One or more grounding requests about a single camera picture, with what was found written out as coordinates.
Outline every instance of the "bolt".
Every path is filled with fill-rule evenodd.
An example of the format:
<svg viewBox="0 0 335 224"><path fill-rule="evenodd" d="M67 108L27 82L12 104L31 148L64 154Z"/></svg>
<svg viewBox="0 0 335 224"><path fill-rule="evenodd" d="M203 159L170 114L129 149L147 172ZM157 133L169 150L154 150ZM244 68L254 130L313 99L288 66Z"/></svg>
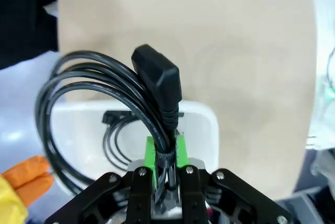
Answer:
<svg viewBox="0 0 335 224"><path fill-rule="evenodd" d="M147 173L147 170L145 168L141 168L138 173L140 174L140 176L144 176Z"/></svg>
<svg viewBox="0 0 335 224"><path fill-rule="evenodd" d="M114 183L114 182L116 182L116 180L117 180L117 177L115 176L115 175L112 175L111 177L109 177L109 182L110 183Z"/></svg>
<svg viewBox="0 0 335 224"><path fill-rule="evenodd" d="M287 219L286 219L284 216L279 215L279 216L277 217L277 222L278 222L279 224L287 224Z"/></svg>
<svg viewBox="0 0 335 224"><path fill-rule="evenodd" d="M218 178L219 180L223 180L225 178L225 175L223 172L217 172L216 178Z"/></svg>
<svg viewBox="0 0 335 224"><path fill-rule="evenodd" d="M186 168L186 173L187 173L187 174L191 174L191 173L193 173L193 168L190 167L190 166L188 166L188 167Z"/></svg>

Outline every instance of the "wooden table surface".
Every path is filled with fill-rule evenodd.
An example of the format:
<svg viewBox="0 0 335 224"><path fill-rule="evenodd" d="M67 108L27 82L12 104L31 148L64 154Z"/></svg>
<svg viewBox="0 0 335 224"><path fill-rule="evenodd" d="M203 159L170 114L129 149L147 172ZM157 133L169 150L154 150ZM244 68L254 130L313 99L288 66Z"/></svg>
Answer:
<svg viewBox="0 0 335 224"><path fill-rule="evenodd" d="M269 197L292 192L314 97L312 0L59 0L59 39L62 53L95 50L128 66L150 44L180 68L183 98L215 112L220 167Z"/></svg>

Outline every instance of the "orange object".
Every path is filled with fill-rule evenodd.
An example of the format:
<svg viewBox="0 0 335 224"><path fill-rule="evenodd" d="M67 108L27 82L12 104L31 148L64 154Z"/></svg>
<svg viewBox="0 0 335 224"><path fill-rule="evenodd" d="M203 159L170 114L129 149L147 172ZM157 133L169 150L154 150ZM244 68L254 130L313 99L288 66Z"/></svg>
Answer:
<svg viewBox="0 0 335 224"><path fill-rule="evenodd" d="M53 177L47 173L49 168L47 159L37 155L13 166L2 176L28 207L51 187Z"/></svg>

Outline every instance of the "glove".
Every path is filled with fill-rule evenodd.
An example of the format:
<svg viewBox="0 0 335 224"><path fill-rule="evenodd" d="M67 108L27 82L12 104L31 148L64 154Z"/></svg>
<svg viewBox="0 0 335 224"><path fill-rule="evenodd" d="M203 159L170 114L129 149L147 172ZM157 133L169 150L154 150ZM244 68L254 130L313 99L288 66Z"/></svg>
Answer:
<svg viewBox="0 0 335 224"><path fill-rule="evenodd" d="M27 218L27 207L43 195L53 183L47 173L50 165L40 155L29 158L0 176L0 220L21 224Z"/></svg>

